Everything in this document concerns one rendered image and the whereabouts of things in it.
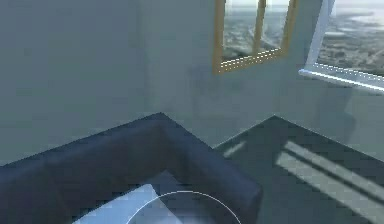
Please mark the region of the dark blue sofa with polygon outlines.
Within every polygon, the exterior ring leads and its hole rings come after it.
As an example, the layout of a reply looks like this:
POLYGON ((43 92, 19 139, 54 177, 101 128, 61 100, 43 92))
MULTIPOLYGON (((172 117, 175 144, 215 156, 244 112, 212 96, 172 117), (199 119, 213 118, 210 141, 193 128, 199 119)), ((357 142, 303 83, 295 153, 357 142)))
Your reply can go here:
POLYGON ((151 184, 209 194, 256 224, 262 188, 163 113, 0 166, 0 224, 71 224, 151 184))

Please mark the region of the pale blue sofa cushion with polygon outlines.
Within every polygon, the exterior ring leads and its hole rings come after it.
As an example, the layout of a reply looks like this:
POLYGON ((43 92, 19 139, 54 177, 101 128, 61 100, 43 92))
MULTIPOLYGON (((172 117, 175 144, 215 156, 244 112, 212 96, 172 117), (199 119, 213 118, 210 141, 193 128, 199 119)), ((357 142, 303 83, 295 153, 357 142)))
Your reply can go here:
POLYGON ((160 200, 151 184, 86 213, 71 224, 182 224, 181 220, 160 200))

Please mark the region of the wooden framed window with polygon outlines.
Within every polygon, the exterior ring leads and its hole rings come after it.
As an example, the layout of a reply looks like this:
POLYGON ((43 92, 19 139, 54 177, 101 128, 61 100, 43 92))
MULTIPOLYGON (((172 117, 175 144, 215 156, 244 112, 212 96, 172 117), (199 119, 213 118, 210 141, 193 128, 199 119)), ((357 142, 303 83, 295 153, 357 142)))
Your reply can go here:
POLYGON ((214 74, 262 64, 288 53, 299 0, 214 2, 214 74))

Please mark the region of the clear glass bowl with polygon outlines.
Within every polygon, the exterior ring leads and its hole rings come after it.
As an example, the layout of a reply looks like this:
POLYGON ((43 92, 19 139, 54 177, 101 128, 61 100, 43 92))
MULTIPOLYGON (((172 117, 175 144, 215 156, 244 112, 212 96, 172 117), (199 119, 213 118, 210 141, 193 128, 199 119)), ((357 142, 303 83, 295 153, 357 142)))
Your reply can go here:
POLYGON ((219 199, 197 191, 161 194, 139 208, 126 224, 242 224, 219 199))

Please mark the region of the white framed window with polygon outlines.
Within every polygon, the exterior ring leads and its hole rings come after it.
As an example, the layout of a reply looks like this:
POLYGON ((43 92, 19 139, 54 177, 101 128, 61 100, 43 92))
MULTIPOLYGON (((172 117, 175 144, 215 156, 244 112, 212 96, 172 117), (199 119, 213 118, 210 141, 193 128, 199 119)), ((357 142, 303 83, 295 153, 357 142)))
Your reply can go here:
POLYGON ((384 95, 384 0, 322 0, 299 73, 384 95))

